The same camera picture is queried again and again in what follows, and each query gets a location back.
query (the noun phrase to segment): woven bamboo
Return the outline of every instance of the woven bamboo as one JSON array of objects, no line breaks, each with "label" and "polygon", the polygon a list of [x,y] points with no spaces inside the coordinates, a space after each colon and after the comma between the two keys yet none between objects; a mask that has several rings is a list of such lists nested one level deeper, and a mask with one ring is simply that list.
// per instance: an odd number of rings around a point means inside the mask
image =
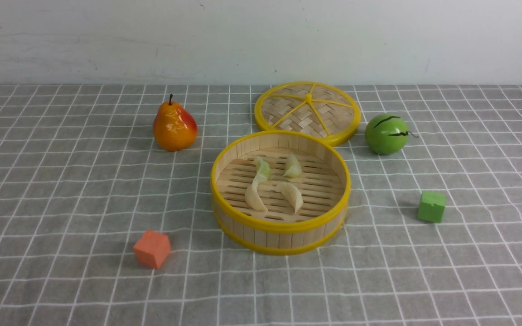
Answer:
[{"label": "woven bamboo", "polygon": [[[294,179],[282,176],[290,153],[303,171]],[[258,155],[271,169],[269,180],[257,188],[268,212],[255,211],[245,202]],[[283,181],[302,193],[297,213],[275,191]],[[317,248],[339,229],[348,207],[350,177],[344,160],[329,145],[306,134],[274,130],[245,136],[223,150],[213,165],[211,189],[213,212],[229,237],[266,254],[299,254]]]},{"label": "woven bamboo", "polygon": [[276,86],[259,97],[255,120],[261,130],[291,130],[331,146],[350,139],[360,124],[360,108],[344,91],[315,82]]}]

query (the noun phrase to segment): white grid line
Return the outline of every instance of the white grid line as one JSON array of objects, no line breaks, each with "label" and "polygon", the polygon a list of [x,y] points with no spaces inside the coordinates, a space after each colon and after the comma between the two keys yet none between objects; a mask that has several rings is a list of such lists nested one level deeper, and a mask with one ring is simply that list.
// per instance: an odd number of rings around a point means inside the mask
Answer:
[{"label": "white grid line", "polygon": [[[382,102],[382,109],[384,110],[384,112],[386,112],[386,107],[384,106],[383,102]],[[386,181],[388,181],[388,184],[390,185],[390,190],[392,191],[392,196],[394,197],[394,202],[396,203],[396,206],[398,207],[398,211],[402,215],[402,222],[404,223],[404,228],[406,229],[406,235],[408,236],[408,241],[410,242],[411,245],[414,245],[414,241],[412,241],[412,236],[410,236],[410,231],[406,227],[406,217],[404,217],[404,213],[402,213],[402,210],[400,209],[400,204],[398,203],[398,199],[396,198],[396,193],[395,193],[394,189],[392,188],[392,183],[390,181],[390,178],[388,177],[388,174],[386,173],[386,168],[384,167],[384,162],[380,155],[378,156],[378,158],[380,159],[380,165],[382,166],[382,171],[384,172],[383,174],[386,175]],[[410,165],[408,158],[405,157],[405,159],[406,159],[406,164],[408,164],[408,168],[412,172],[412,166]],[[416,183],[416,187],[420,188],[420,185],[418,184],[418,180],[416,180],[416,178],[414,178],[414,182]],[[420,261],[420,258],[418,257],[418,252],[416,252],[416,250],[413,250],[413,251],[414,251],[414,257],[416,258],[416,261],[418,262],[418,264],[420,266],[422,266],[422,262]],[[422,274],[422,279],[424,280],[424,283],[425,283],[427,289],[430,290],[430,285],[428,284],[428,281],[426,280],[426,276],[424,275],[422,267],[420,267],[420,273]],[[433,308],[435,308],[436,315],[440,316],[438,306],[436,305],[435,297],[433,295],[430,295],[430,299],[432,301]],[[441,319],[439,319],[439,322],[442,326],[443,322]]]},{"label": "white grid line", "polygon": [[[207,108],[209,106],[208,103],[209,103],[209,95],[207,95],[207,105],[205,106],[205,113],[207,112]],[[200,150],[199,157],[200,157],[200,159],[199,159],[199,163],[198,163],[198,172],[197,172],[197,190],[198,190],[198,178],[201,176],[201,160],[203,159],[203,149],[202,148]],[[176,162],[176,152],[174,153],[173,162]],[[193,246],[194,216],[195,216],[195,212],[197,210],[197,199],[198,199],[198,196],[195,194],[194,202],[193,202],[193,216],[191,216],[190,233],[188,234],[188,244],[189,245],[188,245],[186,267],[185,267],[185,270],[184,270],[183,298],[182,298],[182,302],[180,304],[179,326],[182,326],[182,323],[183,323],[184,304],[187,301],[186,292],[187,292],[187,283],[189,282],[189,275],[188,274],[189,274],[189,264],[190,264],[190,253],[191,253],[191,247]],[[164,227],[164,220],[162,221],[161,229],[163,227]]]}]

